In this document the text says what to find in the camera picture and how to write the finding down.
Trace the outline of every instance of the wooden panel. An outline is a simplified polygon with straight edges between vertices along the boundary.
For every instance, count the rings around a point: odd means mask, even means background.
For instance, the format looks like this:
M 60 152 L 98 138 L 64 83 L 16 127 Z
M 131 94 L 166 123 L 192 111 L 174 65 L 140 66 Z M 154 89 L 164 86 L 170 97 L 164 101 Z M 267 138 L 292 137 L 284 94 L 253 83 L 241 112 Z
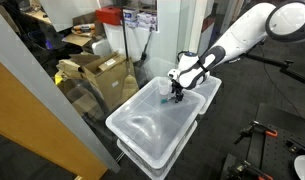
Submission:
M 1 63 L 0 134 L 84 179 L 107 170 Z

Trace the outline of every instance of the black cable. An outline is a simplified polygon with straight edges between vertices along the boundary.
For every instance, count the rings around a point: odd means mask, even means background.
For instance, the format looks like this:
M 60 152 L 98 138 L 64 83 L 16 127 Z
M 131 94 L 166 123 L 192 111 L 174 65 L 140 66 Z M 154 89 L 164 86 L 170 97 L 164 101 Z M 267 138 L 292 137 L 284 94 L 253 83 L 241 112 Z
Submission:
M 262 49 L 262 47 L 259 45 L 259 48 L 261 50 L 261 54 L 262 54 L 262 57 L 264 57 L 264 51 Z M 265 66 L 265 62 L 263 63 L 263 67 L 264 67 L 264 71 L 266 73 L 266 75 L 269 77 L 271 83 L 273 84 L 274 88 L 293 106 L 293 108 L 295 109 L 296 113 L 298 114 L 298 116 L 300 118 L 302 118 L 301 114 L 299 113 L 298 109 L 295 107 L 295 105 L 290 101 L 290 99 L 288 97 L 286 97 L 286 95 L 276 86 L 276 84 L 274 83 L 274 81 L 272 80 L 269 72 L 267 71 L 266 69 L 266 66 Z

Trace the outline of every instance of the black metal stand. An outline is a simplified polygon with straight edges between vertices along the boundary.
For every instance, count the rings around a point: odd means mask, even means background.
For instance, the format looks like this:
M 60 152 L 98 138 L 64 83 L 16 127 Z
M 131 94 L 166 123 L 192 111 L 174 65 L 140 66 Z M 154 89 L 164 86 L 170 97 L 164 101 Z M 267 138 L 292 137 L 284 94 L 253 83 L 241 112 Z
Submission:
M 268 59 L 268 58 L 264 58 L 261 56 L 256 56 L 256 55 L 251 55 L 251 54 L 244 54 L 244 57 L 246 58 L 250 58 L 256 61 L 260 61 L 260 62 L 264 62 L 267 64 L 271 64 L 274 66 L 278 66 L 280 67 L 280 72 L 284 73 L 290 77 L 292 77 L 293 79 L 296 79 L 298 81 L 300 81 L 301 83 L 305 84 L 305 77 L 301 76 L 300 74 L 297 74 L 291 70 L 289 70 L 288 68 L 290 67 L 291 64 L 293 64 L 293 61 L 289 61 L 289 60 L 285 60 L 284 63 L 280 62 L 280 61 L 275 61 L 273 59 Z

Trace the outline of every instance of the red box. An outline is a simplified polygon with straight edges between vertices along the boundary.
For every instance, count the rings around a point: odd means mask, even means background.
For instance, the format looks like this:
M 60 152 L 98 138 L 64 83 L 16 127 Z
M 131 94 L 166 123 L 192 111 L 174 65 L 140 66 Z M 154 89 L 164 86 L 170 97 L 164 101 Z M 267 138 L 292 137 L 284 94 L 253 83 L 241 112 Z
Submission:
M 107 6 L 95 11 L 99 21 L 111 25 L 121 25 L 121 9 L 113 6 Z

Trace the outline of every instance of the gray floor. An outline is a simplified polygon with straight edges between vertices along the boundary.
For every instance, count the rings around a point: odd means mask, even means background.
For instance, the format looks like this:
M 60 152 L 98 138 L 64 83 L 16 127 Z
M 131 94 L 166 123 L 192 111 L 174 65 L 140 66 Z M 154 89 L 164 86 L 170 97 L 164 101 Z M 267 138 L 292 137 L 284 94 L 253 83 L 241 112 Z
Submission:
M 262 47 L 265 57 L 295 61 L 292 70 L 305 75 L 305 43 L 281 44 L 268 40 Z M 258 48 L 253 54 L 261 55 Z M 249 140 L 234 146 L 238 131 L 253 120 L 259 103 L 264 102 L 296 114 L 293 106 L 275 89 L 264 71 L 263 63 L 244 59 L 217 67 L 212 75 L 223 85 L 209 111 L 200 117 L 199 126 L 174 164 L 167 179 L 218 179 L 227 153 L 245 158 Z M 276 86 L 305 118 L 305 85 L 281 74 L 279 68 L 266 65 Z M 107 172 L 103 180 L 148 179 L 126 156 L 118 174 Z

